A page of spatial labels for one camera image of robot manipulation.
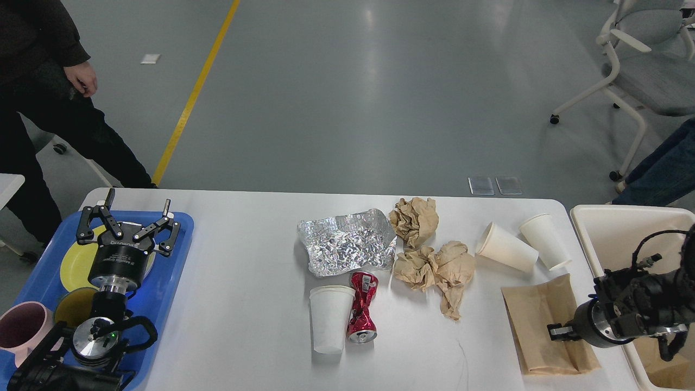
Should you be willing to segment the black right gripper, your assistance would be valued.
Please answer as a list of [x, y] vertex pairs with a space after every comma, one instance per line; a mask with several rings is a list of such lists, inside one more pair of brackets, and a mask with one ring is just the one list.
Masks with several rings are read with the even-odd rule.
[[597, 299], [579, 305], [573, 321], [568, 321], [566, 324], [547, 324], [547, 331], [551, 341], [565, 342], [582, 339], [598, 348], [611, 348], [633, 341], [633, 338], [615, 336]]

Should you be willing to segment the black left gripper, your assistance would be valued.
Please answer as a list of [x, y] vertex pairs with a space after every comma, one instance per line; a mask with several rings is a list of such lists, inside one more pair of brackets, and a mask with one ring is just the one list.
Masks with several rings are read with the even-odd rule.
[[[111, 205], [115, 198], [115, 188], [110, 188], [102, 205], [84, 207], [76, 232], [80, 245], [96, 243], [97, 251], [87, 281], [102, 288], [114, 283], [124, 286], [124, 291], [136, 291], [142, 286], [146, 270], [147, 253], [157, 253], [170, 257], [181, 228], [170, 209], [171, 199], [166, 199], [161, 218], [147, 226], [115, 220]], [[99, 218], [106, 229], [94, 240], [90, 223]], [[169, 237], [158, 242], [157, 236], [169, 232]]]

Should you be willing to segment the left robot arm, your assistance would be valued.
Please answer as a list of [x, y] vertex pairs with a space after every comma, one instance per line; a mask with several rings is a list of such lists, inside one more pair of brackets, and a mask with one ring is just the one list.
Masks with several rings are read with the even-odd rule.
[[191, 245], [191, 216], [84, 207], [2, 314], [2, 387], [125, 390], [146, 378]]

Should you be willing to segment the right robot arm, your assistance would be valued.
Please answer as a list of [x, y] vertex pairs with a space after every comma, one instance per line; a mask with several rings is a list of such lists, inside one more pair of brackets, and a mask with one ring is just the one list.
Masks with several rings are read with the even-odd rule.
[[571, 321], [547, 326], [549, 338], [610, 348], [649, 337], [657, 340], [660, 358], [672, 361], [685, 346], [694, 320], [693, 229], [683, 235], [678, 269], [650, 273], [662, 255], [640, 258], [643, 245], [660, 232], [648, 235], [634, 250], [629, 267], [605, 269], [594, 278], [594, 293], [578, 306]]

